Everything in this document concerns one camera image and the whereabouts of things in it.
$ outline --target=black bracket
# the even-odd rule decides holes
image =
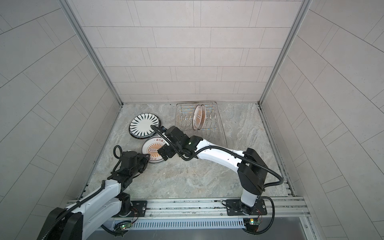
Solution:
[[[246,206],[241,203],[240,199],[226,199],[225,204],[227,206],[228,216],[248,216],[243,213]],[[253,207],[248,207],[246,210],[250,213],[249,215],[267,215],[266,206],[263,199],[256,199]]]

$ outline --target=dish rack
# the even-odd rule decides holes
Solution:
[[[206,108],[205,122],[200,130],[192,127],[193,113],[198,104],[204,104]],[[176,104],[176,127],[189,137],[195,135],[202,137],[209,142],[227,147],[223,124],[216,102],[189,102]]]

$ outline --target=cable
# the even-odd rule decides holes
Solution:
[[[75,210],[76,208],[80,207],[83,203],[89,201],[90,199],[92,199],[93,197],[95,197],[96,195],[98,195],[103,189],[105,188],[105,180],[101,181],[101,187],[95,192],[93,193],[92,195],[90,195],[89,197],[86,197],[85,199],[83,199],[82,201],[77,201],[77,203],[71,207],[70,209],[67,209],[65,212],[63,212],[62,214],[60,214],[59,217],[57,217],[56,221],[49,227],[49,229],[45,232],[45,234],[43,235],[43,237],[40,239],[40,240],[44,240],[46,239],[49,234],[52,232],[52,230],[55,228],[55,226],[65,217],[67,216],[68,213],[72,212],[73,210]]]
[[[269,182],[267,184],[264,184],[264,188],[266,187],[270,187],[270,186],[276,186],[276,185],[280,185],[280,184],[283,184],[283,178],[277,174],[275,171],[269,169],[268,167],[264,167],[260,164],[258,164],[257,162],[255,161],[252,161],[252,160],[249,160],[248,158],[246,157],[243,157],[243,156],[240,156],[238,155],[237,153],[234,153],[232,152],[231,150],[229,149],[226,149],[224,147],[220,147],[220,146],[213,146],[213,145],[210,145],[210,146],[206,146],[206,147],[203,147],[201,149],[199,149],[198,151],[194,152],[189,158],[186,158],[183,156],[183,154],[176,148],[176,146],[166,137],[162,134],[161,132],[161,128],[155,126],[155,125],[151,125],[151,128],[159,135],[161,136],[173,149],[175,149],[175,151],[177,152],[177,154],[185,161],[189,161],[191,159],[193,159],[195,156],[197,156],[200,152],[204,151],[204,150],[207,150],[207,149],[218,149],[218,150],[221,150],[221,151],[224,151],[226,153],[229,153],[231,154],[232,156],[234,157],[237,157],[241,160],[243,160],[244,162],[246,163],[249,163],[249,164],[252,164],[252,165],[255,165],[267,172],[269,172],[270,174],[272,174],[273,176],[275,176],[277,179],[279,179],[279,181],[277,182]]]
[[[116,155],[116,148],[118,148],[120,150],[120,157],[118,157]],[[119,161],[117,162],[117,164],[115,165],[115,167],[113,168],[112,172],[115,172],[116,171],[116,168],[118,167],[118,165],[121,163],[121,156],[122,156],[122,149],[121,149],[121,146],[120,145],[116,145],[114,148],[113,148],[113,156],[115,156],[115,158],[117,158]]]
[[[248,231],[248,230],[242,228],[243,231],[245,231],[246,233],[253,234],[253,235],[263,234],[266,231],[268,231],[268,229],[272,226],[273,220],[275,219],[275,205],[273,204],[272,199],[270,197],[267,197],[267,196],[260,197],[259,199],[268,199],[271,202],[271,204],[272,204],[272,218],[271,218],[271,222],[268,224],[268,226],[259,232],[251,232],[251,231]]]

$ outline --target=metal vent grille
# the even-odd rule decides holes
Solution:
[[[243,219],[211,218],[201,219],[158,219],[138,220],[130,230],[159,230],[159,229],[203,229],[203,228],[244,228]]]

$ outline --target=white wall tile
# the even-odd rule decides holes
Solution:
[[[71,107],[37,155],[60,165],[86,120],[79,110]]]
[[[321,184],[341,175],[340,170],[308,119],[301,122],[295,129],[295,134]]]
[[[327,62],[298,36],[293,41],[288,56],[311,83],[327,65]]]
[[[327,196],[348,239],[380,239],[378,232],[362,208],[361,202],[359,202],[360,199],[356,198],[350,187],[343,187],[329,192]],[[364,231],[361,231],[353,223],[353,216],[356,216],[356,214],[359,215],[361,220],[360,227],[364,228]]]
[[[316,174],[309,161],[305,161],[297,167],[301,182],[304,185],[308,198],[321,226],[339,225],[340,222],[325,195]]]
[[[210,28],[153,28],[158,48],[209,48]]]
[[[133,26],[126,1],[73,0],[84,26]]]
[[[4,20],[2,16],[0,16],[0,29],[3,32],[6,32],[12,29],[12,27]]]
[[[286,167],[286,170],[288,172],[288,176],[291,180],[291,182],[295,182],[300,179],[299,174],[297,173],[297,170],[295,168],[295,165],[293,164],[291,155],[288,152],[288,149],[284,143],[283,137],[281,136],[280,131],[277,129],[277,131],[273,135],[276,140],[277,148],[281,154],[281,157],[284,162],[284,166]]]
[[[77,101],[87,110],[87,112],[92,113],[107,88],[104,80],[98,75],[83,91]]]
[[[341,120],[308,80],[304,80],[295,98],[320,138],[341,124]]]
[[[107,48],[155,48],[152,28],[98,27]]]
[[[25,222],[35,207],[44,189],[50,182],[53,174],[28,165],[11,190],[0,202],[0,212],[3,216],[15,218],[0,218],[0,231],[4,239],[15,239],[20,226],[17,223]]]
[[[283,64],[280,67],[279,75],[284,80],[289,90],[292,91],[297,81],[301,77],[301,71],[292,62],[292,60],[286,56]]]
[[[52,31],[52,28],[48,25],[47,21],[44,19],[44,16],[39,17],[36,20],[37,20],[37,22],[39,22],[40,26],[44,29],[45,33],[49,36],[49,38],[52,40],[52,42],[56,46],[59,46],[61,44],[61,41],[56,36],[56,34]]]
[[[3,159],[0,195],[5,196],[11,189],[53,129],[51,125],[35,113],[29,112],[0,142],[0,151]]]
[[[246,66],[273,67],[279,56],[280,48],[251,48],[249,49]]]
[[[290,28],[265,28],[261,48],[282,48]]]
[[[35,165],[36,167],[42,168],[53,174],[55,174],[56,170],[59,168],[59,166],[57,166],[56,164],[53,164],[50,161],[47,161],[37,155],[32,159],[30,164]]]
[[[350,132],[332,142],[327,149],[371,221],[383,220],[384,209],[376,199],[384,198],[384,192],[377,190],[384,184],[384,174],[377,165]]]
[[[210,47],[258,48],[264,30],[264,28],[212,28]]]
[[[313,86],[359,142],[384,130],[383,112],[331,65],[325,67]]]
[[[141,26],[194,26],[192,1],[135,1]]]
[[[133,103],[168,102],[166,94],[131,94],[129,96]]]
[[[35,239],[39,236],[46,217],[30,215],[17,235],[16,240]]]
[[[89,112],[87,110],[85,110],[85,108],[78,102],[76,101],[73,106],[75,108],[77,108],[77,110],[79,110],[79,112],[81,112],[81,114],[85,117],[85,118],[88,118],[89,117]]]
[[[384,171],[384,132],[377,134],[376,136],[368,139],[361,146],[367,151],[372,160],[376,163],[376,165]]]
[[[326,1],[319,14],[364,39],[383,16],[383,9],[384,2],[380,0],[369,1],[369,4],[358,0],[336,0]]]
[[[206,94],[167,94],[169,102],[206,101]]]
[[[222,82],[256,82],[261,67],[223,67]]]
[[[279,100],[279,103],[283,108],[289,123],[293,124],[294,121],[303,112],[303,110],[284,82],[281,83],[281,86],[276,93],[276,97]]]
[[[201,1],[193,1],[194,26],[201,26]]]
[[[3,33],[0,36],[0,55],[7,57],[0,58],[0,73],[11,80],[55,47],[37,21]]]
[[[266,83],[248,83],[240,82],[240,87],[237,93],[244,94],[262,94]]]
[[[244,94],[208,94],[207,100],[220,102],[242,102]]]
[[[296,160],[304,153],[304,151],[291,127],[291,124],[288,122],[285,113],[281,113],[281,116],[277,119],[276,124],[279,127],[281,136],[283,137],[292,160]]]
[[[61,9],[44,15],[44,19],[62,43],[75,35],[72,26]]]
[[[201,82],[200,93],[215,94],[215,93],[233,93],[235,83],[224,82]]]
[[[369,34],[364,38],[364,41],[366,41],[369,44],[373,44],[376,41],[376,39],[381,36],[383,31],[384,31],[384,18],[381,17],[380,21],[375,25],[375,27],[372,28]]]
[[[95,26],[82,27],[85,32],[86,37],[90,41],[92,47],[94,48],[105,48],[105,43],[99,33],[99,30]]]
[[[14,28],[59,8],[50,0],[5,0],[0,3],[0,15]]]
[[[39,117],[44,119],[46,122],[51,124],[53,127],[56,127],[59,124],[59,121],[47,111],[45,111],[39,104],[36,104],[36,106],[32,108],[32,111],[36,113]]]
[[[384,53],[339,29],[322,56],[367,98],[384,89]]]
[[[48,93],[81,59],[72,42],[66,41],[32,64],[24,73]]]
[[[178,82],[215,82],[217,67],[176,67]]]
[[[311,48],[317,50],[332,25],[330,21],[309,10],[297,35]]]
[[[169,67],[131,67],[136,82],[172,82]]]
[[[43,97],[39,105],[61,121],[85,88],[79,76],[72,70]]]
[[[129,12],[130,12],[131,17],[132,17],[133,25],[134,26],[141,26],[140,19],[139,19],[139,16],[137,14],[137,10],[136,10],[135,1],[128,0],[127,4],[128,4],[128,7],[129,7]]]
[[[146,66],[141,48],[98,48],[105,65]]]
[[[44,97],[23,73],[0,88],[0,139],[3,139]]]
[[[121,94],[154,94],[151,83],[116,83]]]
[[[345,186],[348,186],[347,181],[345,181],[345,178],[343,175],[340,177],[334,178],[332,180],[329,180],[328,182],[325,182],[321,185],[324,189],[324,192],[330,192]]]
[[[195,93],[195,83],[157,83],[159,94],[193,94]]]
[[[322,227],[326,237],[347,237],[341,225]]]
[[[152,66],[194,66],[193,48],[148,48]]]
[[[239,66],[241,48],[202,48],[201,66]]]
[[[262,2],[257,27],[290,28],[300,8],[300,2]]]
[[[201,26],[249,27],[254,2],[202,1]]]
[[[78,137],[90,146],[106,115],[107,113],[101,105],[97,104],[81,129]]]
[[[347,131],[348,131],[348,128],[344,125],[344,123],[341,123],[339,126],[337,126],[335,129],[333,129],[330,133],[328,133],[321,140],[323,141],[325,146],[328,146],[331,142],[335,141],[338,137],[340,137],[341,135],[343,135]]]
[[[48,184],[38,204],[57,207],[61,204],[85,154],[77,144],[73,144],[65,156],[63,163],[57,169],[51,182]]]
[[[105,70],[113,83],[132,82],[125,67],[105,67]]]

